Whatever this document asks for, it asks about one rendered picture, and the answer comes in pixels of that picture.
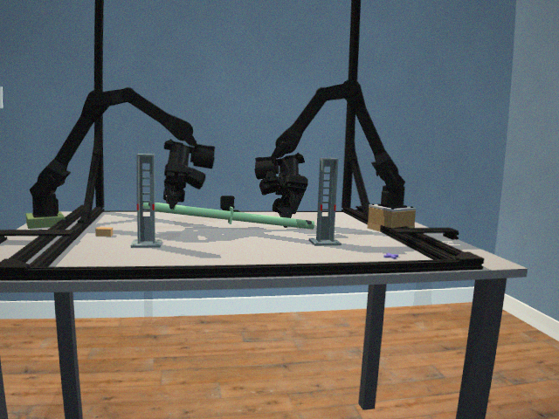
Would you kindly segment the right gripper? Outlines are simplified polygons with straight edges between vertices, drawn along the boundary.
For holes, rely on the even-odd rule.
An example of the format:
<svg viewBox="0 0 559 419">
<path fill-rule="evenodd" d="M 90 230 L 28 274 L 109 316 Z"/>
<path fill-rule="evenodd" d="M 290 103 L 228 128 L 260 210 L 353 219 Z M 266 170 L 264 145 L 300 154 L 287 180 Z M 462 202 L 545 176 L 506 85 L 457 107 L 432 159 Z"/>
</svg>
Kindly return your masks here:
<svg viewBox="0 0 559 419">
<path fill-rule="evenodd" d="M 177 205 L 177 202 L 184 202 L 185 191 L 183 189 L 186 187 L 186 178 L 188 177 L 189 168 L 186 165 L 183 166 L 183 164 L 187 164 L 187 161 L 180 157 L 172 157 L 168 160 L 168 163 L 169 164 L 165 165 L 164 172 L 164 175 L 166 175 L 166 179 L 168 180 L 164 180 L 165 189 L 163 193 L 163 199 L 166 199 L 169 207 L 171 209 L 174 209 L 175 205 Z M 182 174 L 185 174 L 185 176 Z"/>
</svg>

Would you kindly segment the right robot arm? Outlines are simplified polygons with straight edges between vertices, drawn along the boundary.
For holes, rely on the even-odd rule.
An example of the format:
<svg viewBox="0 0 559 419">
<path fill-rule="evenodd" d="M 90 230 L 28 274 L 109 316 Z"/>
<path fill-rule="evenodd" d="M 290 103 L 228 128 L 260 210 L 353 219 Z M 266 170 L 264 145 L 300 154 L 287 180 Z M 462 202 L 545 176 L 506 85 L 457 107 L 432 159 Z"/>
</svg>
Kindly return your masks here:
<svg viewBox="0 0 559 419">
<path fill-rule="evenodd" d="M 165 141 L 164 149 L 170 149 L 169 159 L 172 157 L 180 157 L 189 161 L 189 154 L 191 154 L 192 158 L 190 157 L 190 162 L 193 162 L 193 166 L 201 168 L 213 167 L 215 147 L 197 144 L 193 137 L 193 127 L 189 122 L 164 112 L 161 108 L 143 98 L 130 87 L 103 93 L 101 90 L 93 90 L 87 95 L 81 116 L 66 138 L 58 154 L 39 174 L 38 181 L 30 188 L 33 198 L 33 217 L 58 216 L 59 200 L 56 198 L 55 192 L 58 186 L 65 183 L 66 178 L 70 174 L 70 171 L 67 171 L 69 161 L 72 159 L 92 124 L 109 108 L 109 106 L 125 102 L 129 102 L 151 118 L 155 118 L 155 120 L 167 128 L 178 140 L 186 141 L 190 146 L 193 146 L 186 146 L 181 142 L 172 141 L 171 139 Z M 186 165 L 188 167 L 188 162 Z M 194 168 L 188 168 L 189 172 L 186 182 L 196 189 L 203 187 L 206 177 L 205 173 Z"/>
</svg>

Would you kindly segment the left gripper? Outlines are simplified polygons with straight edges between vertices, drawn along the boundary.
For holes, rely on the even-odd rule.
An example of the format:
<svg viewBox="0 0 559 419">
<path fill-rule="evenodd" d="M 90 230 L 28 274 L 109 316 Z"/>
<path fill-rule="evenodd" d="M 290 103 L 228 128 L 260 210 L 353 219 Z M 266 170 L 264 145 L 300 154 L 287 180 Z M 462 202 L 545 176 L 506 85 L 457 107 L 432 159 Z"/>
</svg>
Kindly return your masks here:
<svg viewBox="0 0 559 419">
<path fill-rule="evenodd" d="M 280 174 L 284 179 L 284 187 L 279 187 L 278 195 L 282 197 L 274 201 L 273 211 L 278 212 L 280 217 L 291 218 L 292 214 L 296 213 L 307 189 L 307 178 L 292 169 L 283 170 Z"/>
</svg>

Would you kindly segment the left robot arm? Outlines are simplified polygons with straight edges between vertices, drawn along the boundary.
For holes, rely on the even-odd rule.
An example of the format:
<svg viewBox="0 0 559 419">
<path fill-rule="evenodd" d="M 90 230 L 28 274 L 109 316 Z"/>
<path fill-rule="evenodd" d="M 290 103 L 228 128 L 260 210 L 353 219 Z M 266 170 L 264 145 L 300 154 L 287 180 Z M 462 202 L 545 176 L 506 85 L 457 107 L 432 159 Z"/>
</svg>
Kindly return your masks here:
<svg viewBox="0 0 559 419">
<path fill-rule="evenodd" d="M 404 205 L 405 180 L 398 174 L 396 164 L 384 149 L 365 106 L 362 88 L 353 79 L 346 80 L 340 85 L 319 88 L 297 120 L 276 140 L 276 148 L 272 156 L 255 158 L 255 175 L 257 179 L 262 179 L 259 187 L 263 196 L 274 192 L 277 195 L 280 186 L 284 187 L 284 179 L 280 174 L 281 171 L 292 169 L 299 174 L 299 163 L 305 162 L 303 155 L 297 153 L 296 155 L 288 155 L 281 159 L 277 158 L 290 154 L 297 148 L 306 127 L 327 100 L 340 100 L 344 98 L 354 110 L 373 151 L 376 162 L 372 166 L 376 170 L 376 176 L 380 176 L 386 184 L 383 186 L 381 203 L 378 206 L 394 209 L 407 208 Z M 279 174 L 279 176 L 276 176 L 276 174 Z"/>
</svg>

